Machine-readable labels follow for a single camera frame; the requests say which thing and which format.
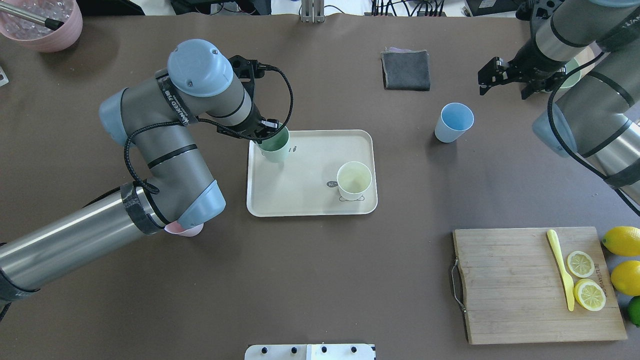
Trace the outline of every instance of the lemon slice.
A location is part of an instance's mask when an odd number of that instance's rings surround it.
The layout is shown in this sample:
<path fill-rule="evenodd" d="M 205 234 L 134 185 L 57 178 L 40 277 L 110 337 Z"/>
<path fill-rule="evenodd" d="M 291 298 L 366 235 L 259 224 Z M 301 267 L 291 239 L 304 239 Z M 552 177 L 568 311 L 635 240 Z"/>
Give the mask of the lemon slice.
<path fill-rule="evenodd" d="M 573 296 L 578 304 L 589 311 L 601 310 L 607 302 L 600 285 L 591 279 L 578 281 L 573 288 Z"/>
<path fill-rule="evenodd" d="M 582 251 L 574 251 L 566 257 L 569 271 L 577 277 L 589 277 L 595 271 L 591 256 Z"/>

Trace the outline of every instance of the blue joint cap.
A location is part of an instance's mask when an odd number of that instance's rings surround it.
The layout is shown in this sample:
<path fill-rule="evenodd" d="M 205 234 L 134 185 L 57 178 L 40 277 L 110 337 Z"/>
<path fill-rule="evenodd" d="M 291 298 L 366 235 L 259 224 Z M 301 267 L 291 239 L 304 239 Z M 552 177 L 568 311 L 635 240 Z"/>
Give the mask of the blue joint cap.
<path fill-rule="evenodd" d="M 195 97 L 209 97 L 225 91 L 234 70 L 218 48 L 202 39 L 180 43 L 169 55 L 167 71 L 172 83 Z"/>
<path fill-rule="evenodd" d="M 218 216 L 226 205 L 218 181 L 214 180 L 178 218 L 178 223 L 185 229 L 191 229 Z"/>
<path fill-rule="evenodd" d="M 127 141 L 127 132 L 122 124 L 122 95 L 126 89 L 122 89 L 103 101 L 98 110 L 102 126 L 120 146 L 124 146 Z"/>
<path fill-rule="evenodd" d="M 592 3 L 608 8 L 628 8 L 640 5 L 640 0 L 589 0 Z"/>
<path fill-rule="evenodd" d="M 562 114 L 562 110 L 554 103 L 553 105 L 553 114 L 554 114 L 554 124 L 556 125 L 556 129 L 560 134 L 560 137 L 564 140 L 564 142 L 569 146 L 573 152 L 577 151 L 577 145 L 575 143 L 575 139 L 573 137 L 573 133 L 571 132 L 571 128 L 567 123 L 564 114 Z M 547 112 L 542 113 L 536 121 L 533 122 L 532 126 L 533 132 L 536 136 L 545 143 L 551 150 L 553 150 L 556 154 L 562 156 L 563 158 L 568 158 L 569 154 L 564 151 L 560 142 L 558 142 L 554 132 L 551 130 L 551 126 L 549 125 L 549 117 L 547 116 Z"/>

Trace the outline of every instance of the lemon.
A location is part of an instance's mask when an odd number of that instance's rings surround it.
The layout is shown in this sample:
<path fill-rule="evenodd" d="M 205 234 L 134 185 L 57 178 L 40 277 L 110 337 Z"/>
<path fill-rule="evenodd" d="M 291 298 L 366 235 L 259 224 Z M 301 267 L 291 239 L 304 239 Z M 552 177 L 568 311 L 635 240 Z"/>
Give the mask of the lemon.
<path fill-rule="evenodd" d="M 627 306 L 627 312 L 629 313 L 631 322 L 636 327 L 640 327 L 640 296 L 631 299 L 629 306 Z"/>
<path fill-rule="evenodd" d="M 589 311 L 602 310 L 607 297 L 600 285 L 591 279 L 582 279 L 573 287 L 573 296 L 582 307 Z"/>
<path fill-rule="evenodd" d="M 566 257 L 569 271 L 577 277 L 589 277 L 596 270 L 591 256 L 582 251 L 574 251 Z"/>
<path fill-rule="evenodd" d="M 629 260 L 611 272 L 611 283 L 616 290 L 629 296 L 640 296 L 640 261 Z"/>
<path fill-rule="evenodd" d="M 616 226 L 607 231 L 602 244 L 620 256 L 640 255 L 640 229 L 632 226 Z"/>

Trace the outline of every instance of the brown tabletop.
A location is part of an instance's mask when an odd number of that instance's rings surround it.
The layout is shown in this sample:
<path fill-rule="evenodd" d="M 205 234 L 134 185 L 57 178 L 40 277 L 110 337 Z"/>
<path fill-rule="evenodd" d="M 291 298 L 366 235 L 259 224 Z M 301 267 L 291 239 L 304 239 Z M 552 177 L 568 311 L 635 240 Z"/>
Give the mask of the brown tabletop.
<path fill-rule="evenodd" d="M 477 71 L 513 56 L 528 34 L 515 19 L 332 15 L 309 26 L 294 15 L 185 15 L 88 18 L 79 42 L 54 54 L 0 38 L 10 78 L 0 88 L 0 240 L 130 181 L 98 107 L 189 38 L 280 67 L 295 94 L 291 129 L 369 132 L 379 194 L 369 215 L 256 218 L 245 204 L 247 142 L 199 124 L 226 210 L 195 238 L 144 238 L 14 303 L 0 358 L 242 359 L 250 344 L 324 341 L 375 343 L 379 359 L 635 359 L 640 331 L 628 320 L 629 340 L 614 343 L 465 339 L 449 285 L 452 230 L 638 226 L 601 180 L 533 135 L 546 96 L 522 101 L 518 85 L 479 96 Z M 385 90 L 386 46 L 427 49 L 431 91 Z M 284 118 L 277 74 L 257 81 L 255 101 Z M 442 144 L 433 129 L 454 101 L 476 123 Z M 139 157 L 134 165 L 145 168 Z"/>

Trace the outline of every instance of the wooden cutting board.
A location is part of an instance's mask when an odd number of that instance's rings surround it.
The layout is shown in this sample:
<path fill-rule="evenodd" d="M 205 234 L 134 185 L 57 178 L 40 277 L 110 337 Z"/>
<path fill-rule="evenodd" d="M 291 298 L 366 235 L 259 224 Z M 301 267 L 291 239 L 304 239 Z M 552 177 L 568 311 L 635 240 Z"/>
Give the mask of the wooden cutting board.
<path fill-rule="evenodd" d="M 596 270 L 589 278 L 605 307 L 567 310 L 547 228 L 458 229 L 453 233 L 471 344 L 625 340 L 627 333 L 594 227 L 554 228 L 563 258 L 581 250 Z"/>

